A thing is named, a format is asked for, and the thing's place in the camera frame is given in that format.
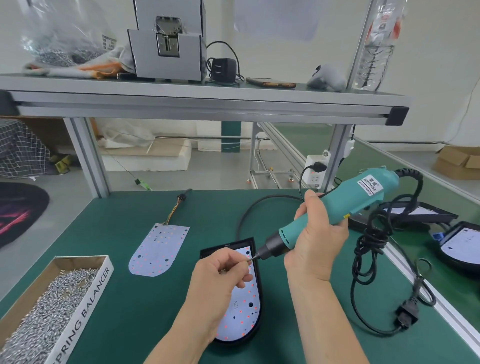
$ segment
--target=cardboard box on floor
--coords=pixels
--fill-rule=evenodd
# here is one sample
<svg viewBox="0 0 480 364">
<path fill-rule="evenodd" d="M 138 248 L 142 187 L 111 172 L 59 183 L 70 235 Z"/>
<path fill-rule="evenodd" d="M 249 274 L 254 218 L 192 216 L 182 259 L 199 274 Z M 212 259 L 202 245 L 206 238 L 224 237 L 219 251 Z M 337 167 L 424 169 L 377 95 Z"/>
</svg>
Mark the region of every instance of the cardboard box on floor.
<svg viewBox="0 0 480 364">
<path fill-rule="evenodd" d="M 113 265 L 108 255 L 61 256 L 54 258 L 38 278 L 13 304 L 0 321 L 0 351 L 6 340 L 19 327 L 22 319 L 32 310 L 39 297 L 47 291 L 48 285 L 64 270 L 99 269 L 70 321 L 48 355 L 46 363 L 66 363 L 85 325 L 96 307 L 105 286 L 110 280 Z"/>
<path fill-rule="evenodd" d="M 480 180 L 480 146 L 445 146 L 433 170 L 452 180 Z"/>
</svg>

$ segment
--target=metal shelf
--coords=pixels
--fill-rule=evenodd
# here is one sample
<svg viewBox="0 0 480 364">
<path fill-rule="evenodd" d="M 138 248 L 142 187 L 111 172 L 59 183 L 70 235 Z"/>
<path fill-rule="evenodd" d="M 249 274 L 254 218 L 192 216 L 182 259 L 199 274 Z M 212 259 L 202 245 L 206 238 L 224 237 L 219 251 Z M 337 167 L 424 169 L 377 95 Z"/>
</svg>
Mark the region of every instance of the metal shelf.
<svg viewBox="0 0 480 364">
<path fill-rule="evenodd" d="M 0 75 L 24 116 L 387 125 L 402 95 Z"/>
</svg>

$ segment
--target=teal electric screwdriver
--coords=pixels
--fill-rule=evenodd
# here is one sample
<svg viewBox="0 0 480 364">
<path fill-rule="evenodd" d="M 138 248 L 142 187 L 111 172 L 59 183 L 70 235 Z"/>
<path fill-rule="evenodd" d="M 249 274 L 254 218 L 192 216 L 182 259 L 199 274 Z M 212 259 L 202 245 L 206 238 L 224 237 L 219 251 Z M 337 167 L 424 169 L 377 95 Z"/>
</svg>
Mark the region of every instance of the teal electric screwdriver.
<svg viewBox="0 0 480 364">
<path fill-rule="evenodd" d="M 382 202 L 385 194 L 396 190 L 399 183 L 399 175 L 386 167 L 366 170 L 357 177 L 342 182 L 337 188 L 321 196 L 330 224 L 336 225 L 364 208 Z M 307 222 L 308 214 L 305 214 L 279 229 L 266 240 L 253 259 L 265 260 L 292 250 Z"/>
</svg>

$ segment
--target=power outlet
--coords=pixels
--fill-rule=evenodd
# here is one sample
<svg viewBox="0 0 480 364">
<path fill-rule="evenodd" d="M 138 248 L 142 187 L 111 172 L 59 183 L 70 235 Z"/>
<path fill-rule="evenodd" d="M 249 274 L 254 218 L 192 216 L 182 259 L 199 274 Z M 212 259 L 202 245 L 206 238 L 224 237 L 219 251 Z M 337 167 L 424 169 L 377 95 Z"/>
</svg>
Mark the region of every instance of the power outlet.
<svg viewBox="0 0 480 364">
<path fill-rule="evenodd" d="M 307 161 L 305 162 L 305 167 L 313 165 L 315 162 L 321 162 L 328 166 L 328 162 L 330 161 L 330 152 L 325 150 L 321 156 L 307 156 Z M 315 172 L 314 170 L 306 170 L 303 174 L 302 181 L 306 185 L 315 185 L 320 186 L 324 181 L 325 171 L 323 172 Z"/>
</svg>

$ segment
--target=box of screws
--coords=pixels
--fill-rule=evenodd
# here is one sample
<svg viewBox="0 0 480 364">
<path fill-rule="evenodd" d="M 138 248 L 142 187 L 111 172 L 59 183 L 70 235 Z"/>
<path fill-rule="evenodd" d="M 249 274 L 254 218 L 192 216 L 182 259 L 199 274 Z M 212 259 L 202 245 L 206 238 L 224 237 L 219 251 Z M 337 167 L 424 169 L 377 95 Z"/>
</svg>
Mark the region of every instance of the box of screws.
<svg viewBox="0 0 480 364">
<path fill-rule="evenodd" d="M 0 321 L 0 363 L 66 363 L 113 272 L 108 255 L 56 257 Z"/>
</svg>

